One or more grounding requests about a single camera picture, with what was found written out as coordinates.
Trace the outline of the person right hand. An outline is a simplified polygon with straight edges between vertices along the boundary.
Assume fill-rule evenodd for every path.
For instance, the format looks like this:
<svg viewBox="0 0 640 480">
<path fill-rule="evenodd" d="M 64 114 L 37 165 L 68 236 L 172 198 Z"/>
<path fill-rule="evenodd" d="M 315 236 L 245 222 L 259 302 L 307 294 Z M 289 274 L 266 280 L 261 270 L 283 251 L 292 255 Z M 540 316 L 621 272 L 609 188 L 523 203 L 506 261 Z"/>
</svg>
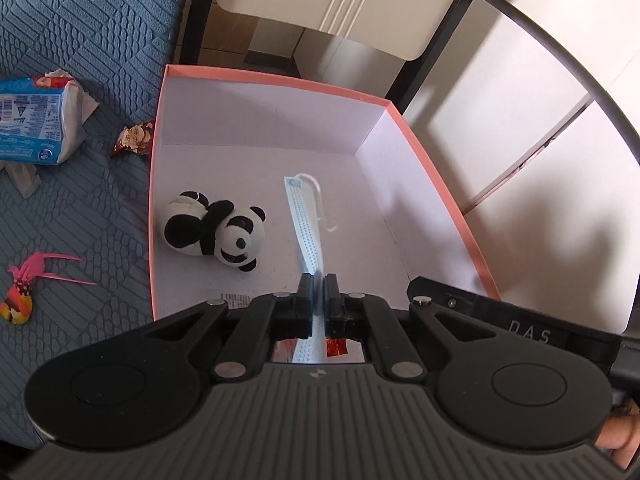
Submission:
<svg viewBox="0 0 640 480">
<path fill-rule="evenodd" d="M 596 445 L 611 452 L 611 460 L 627 469 L 639 448 L 639 407 L 630 402 L 623 411 L 615 411 L 606 420 Z"/>
</svg>

